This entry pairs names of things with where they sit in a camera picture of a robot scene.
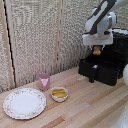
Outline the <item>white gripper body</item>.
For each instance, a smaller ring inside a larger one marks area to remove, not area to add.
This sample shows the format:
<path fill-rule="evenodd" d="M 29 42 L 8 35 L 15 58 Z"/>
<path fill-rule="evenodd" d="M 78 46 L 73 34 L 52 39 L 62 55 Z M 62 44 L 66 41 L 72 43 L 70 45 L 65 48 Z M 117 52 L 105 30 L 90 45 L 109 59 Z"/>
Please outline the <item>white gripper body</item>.
<path fill-rule="evenodd" d="M 110 45 L 113 43 L 113 34 L 109 33 L 107 35 L 105 34 L 83 34 L 83 44 L 84 45 Z"/>

